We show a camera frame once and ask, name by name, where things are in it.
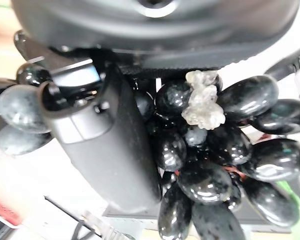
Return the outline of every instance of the gray device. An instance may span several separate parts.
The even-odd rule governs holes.
[[[161,201],[159,171],[131,87],[116,65],[96,68],[98,81],[79,88],[43,83],[38,93],[41,112],[92,188],[114,208],[140,212]],[[58,82],[60,74],[52,78]],[[71,99],[73,89],[77,91]]]

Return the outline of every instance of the red object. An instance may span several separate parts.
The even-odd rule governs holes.
[[[21,224],[20,216],[15,213],[12,209],[9,209],[7,206],[4,206],[0,202],[0,217],[2,217],[7,222],[11,223],[14,226]]]

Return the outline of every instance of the black strap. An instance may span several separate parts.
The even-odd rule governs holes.
[[[79,231],[80,231],[80,229],[82,228],[83,225],[84,225],[84,221],[80,220],[78,222],[77,226],[75,227],[75,230],[74,230],[74,233],[73,233],[73,236],[72,236],[71,240],[88,240],[89,238],[91,238],[95,234],[95,231],[91,230],[90,232],[88,232],[82,238],[78,238]]]

